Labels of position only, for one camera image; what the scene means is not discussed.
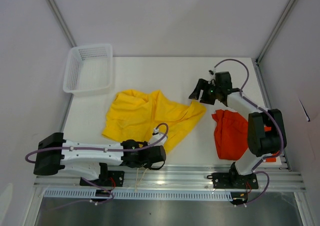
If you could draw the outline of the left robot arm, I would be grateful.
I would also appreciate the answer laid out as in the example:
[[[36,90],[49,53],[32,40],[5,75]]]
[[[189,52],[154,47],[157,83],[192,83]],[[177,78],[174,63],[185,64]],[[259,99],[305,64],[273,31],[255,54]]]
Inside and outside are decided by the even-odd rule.
[[[33,173],[52,176],[63,171],[102,186],[109,179],[108,166],[153,169],[155,163],[164,163],[167,138],[166,134],[156,132],[148,142],[129,139],[120,143],[85,144],[65,140],[63,133],[54,133],[38,144]]]

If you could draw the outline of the yellow shorts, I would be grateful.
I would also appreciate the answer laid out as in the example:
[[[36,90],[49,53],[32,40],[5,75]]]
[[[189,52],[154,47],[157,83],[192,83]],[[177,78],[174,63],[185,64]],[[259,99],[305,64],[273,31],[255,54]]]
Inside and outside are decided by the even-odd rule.
[[[167,99],[160,90],[149,94],[129,89],[118,92],[107,113],[102,136],[113,141],[149,141],[154,128],[166,123],[168,128],[164,144],[166,153],[171,152],[196,127],[206,113],[204,105],[192,101],[189,105]]]

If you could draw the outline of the orange shorts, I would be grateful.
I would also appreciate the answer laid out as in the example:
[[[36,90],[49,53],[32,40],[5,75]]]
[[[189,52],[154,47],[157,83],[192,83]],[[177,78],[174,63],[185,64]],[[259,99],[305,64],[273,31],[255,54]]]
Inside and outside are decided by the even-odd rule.
[[[239,160],[248,148],[248,121],[239,113],[216,110],[211,115],[216,122],[214,141],[219,159]]]

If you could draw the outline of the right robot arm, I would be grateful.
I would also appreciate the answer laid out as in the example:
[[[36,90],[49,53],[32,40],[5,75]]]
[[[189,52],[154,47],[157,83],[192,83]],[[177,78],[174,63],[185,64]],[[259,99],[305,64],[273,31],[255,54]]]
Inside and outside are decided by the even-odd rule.
[[[242,88],[235,88],[229,72],[210,71],[211,79],[199,79],[190,94],[192,100],[214,105],[220,101],[236,110],[247,123],[247,150],[233,162],[228,172],[207,176],[214,188],[258,188],[256,169],[266,159],[278,157],[287,145],[283,116],[279,109],[265,109],[249,99]]]

